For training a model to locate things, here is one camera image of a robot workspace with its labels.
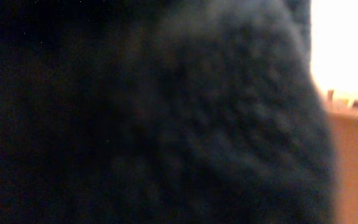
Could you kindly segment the blue denim jeans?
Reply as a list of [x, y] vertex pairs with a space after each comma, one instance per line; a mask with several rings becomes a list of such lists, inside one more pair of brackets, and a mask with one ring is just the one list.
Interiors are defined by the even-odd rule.
[[334, 223], [310, 61], [310, 1], [0, 1], [0, 223]]

